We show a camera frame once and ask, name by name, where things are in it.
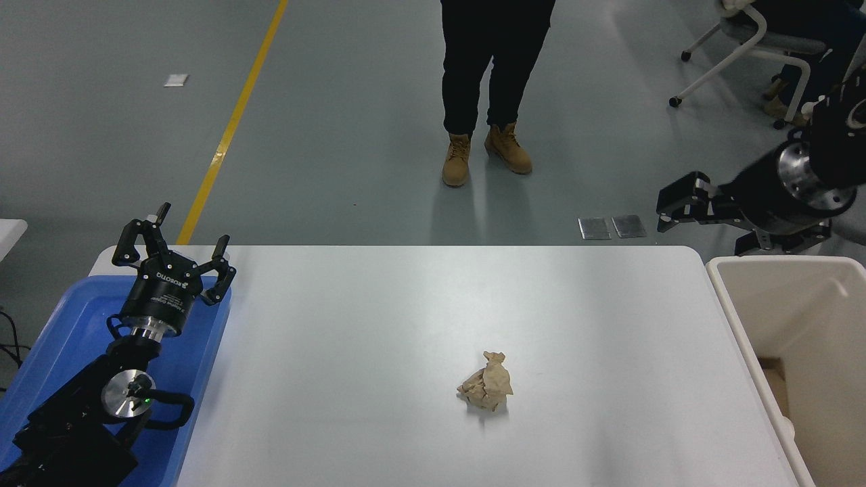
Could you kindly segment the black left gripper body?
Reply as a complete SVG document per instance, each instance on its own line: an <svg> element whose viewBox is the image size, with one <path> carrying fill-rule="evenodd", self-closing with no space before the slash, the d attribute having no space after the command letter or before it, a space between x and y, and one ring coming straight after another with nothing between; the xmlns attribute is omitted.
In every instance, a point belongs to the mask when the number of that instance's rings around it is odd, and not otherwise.
<svg viewBox="0 0 866 487"><path fill-rule="evenodd" d="M122 326L143 329L160 323L169 337L182 335L195 299L203 290L197 263L171 252L163 262L159 256L142 261L133 287L122 307Z"/></svg>

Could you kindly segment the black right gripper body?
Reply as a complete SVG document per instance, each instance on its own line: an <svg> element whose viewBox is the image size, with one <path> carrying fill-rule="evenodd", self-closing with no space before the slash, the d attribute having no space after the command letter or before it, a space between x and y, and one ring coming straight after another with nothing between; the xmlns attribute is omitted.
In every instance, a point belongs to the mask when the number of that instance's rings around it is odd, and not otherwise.
<svg viewBox="0 0 866 487"><path fill-rule="evenodd" d="M721 191L737 204L755 228L774 235L792 235L819 224L823 216L792 196L779 176L784 162L798 162L808 150L803 145L780 145L749 164Z"/></svg>

